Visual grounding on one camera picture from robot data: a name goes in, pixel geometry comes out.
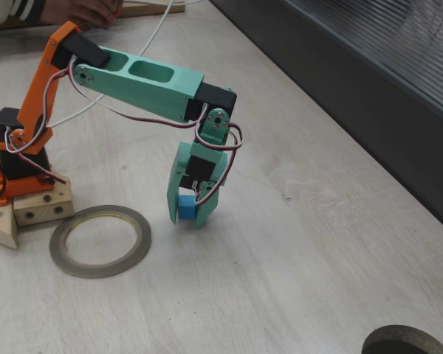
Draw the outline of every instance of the light wood surface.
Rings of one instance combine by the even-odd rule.
[[[122,20],[89,37],[137,52],[158,20]],[[19,107],[53,30],[0,34],[0,109]],[[233,121],[246,145],[219,206],[200,230],[169,221],[171,164],[190,131],[102,108],[56,128],[48,154],[70,177],[76,210],[131,207],[153,244],[104,280],[54,267],[56,223],[24,229],[19,252],[0,246],[0,354],[359,354],[373,329],[392,324],[443,343],[443,226],[421,204],[211,4],[169,16],[146,56],[238,93]],[[52,120],[84,103],[63,83]],[[69,247],[92,261],[103,244],[131,247],[109,229],[83,224]]]

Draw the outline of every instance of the robotic arm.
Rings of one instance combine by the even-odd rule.
[[[236,149],[239,127],[230,122],[236,94],[203,82],[204,75],[112,49],[100,48],[68,22],[51,36],[21,110],[0,111],[0,205],[17,195],[53,188],[58,176],[49,171],[45,144],[52,136],[47,127],[58,79],[69,74],[71,83],[143,108],[177,128],[195,128],[192,144],[181,142],[171,171],[168,206],[171,220],[194,219],[205,223],[216,208]],[[226,146],[230,129],[240,133],[238,143]],[[228,159],[226,150],[231,150]],[[179,188],[196,195],[179,195]]]

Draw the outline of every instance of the small blue block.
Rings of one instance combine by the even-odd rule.
[[[195,220],[195,195],[180,195],[177,212],[181,220]]]

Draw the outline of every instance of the wooden block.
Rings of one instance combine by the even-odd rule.
[[[162,0],[161,2],[169,3],[169,0]],[[149,4],[134,4],[126,3],[121,10],[120,18],[146,16],[146,15],[159,15],[165,12],[166,6],[149,5]],[[173,6],[171,8],[172,13],[182,13],[185,11],[185,6]]]
[[[13,205],[9,202],[5,206],[0,206],[0,244],[18,248],[17,226],[13,215]]]
[[[72,191],[67,184],[56,182],[54,190],[21,195],[13,199],[18,226],[33,225],[74,215]]]
[[[169,2],[169,0],[158,0],[161,2]],[[120,15],[120,18],[146,16],[146,15],[160,15],[165,12],[166,6],[161,5],[150,5],[150,4],[136,4],[136,3],[125,3]],[[172,13],[184,12],[185,6],[173,6],[171,8]],[[0,30],[10,30],[12,28],[23,28],[23,27],[33,27],[29,24],[25,24],[23,21],[18,20],[14,17],[9,17],[3,24],[0,24]]]

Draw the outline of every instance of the round disc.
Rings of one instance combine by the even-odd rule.
[[[371,333],[362,354],[443,354],[443,344],[416,328],[391,325]]]
[[[136,231],[137,240],[131,250],[124,256],[110,263],[90,265],[73,260],[66,248],[66,239],[71,230],[84,221],[112,216],[129,222]],[[141,261],[151,246],[151,227],[148,221],[138,212],[124,206],[102,205],[81,210],[59,225],[52,234],[49,251],[57,267],[63,272],[80,278],[104,278],[130,269]]]

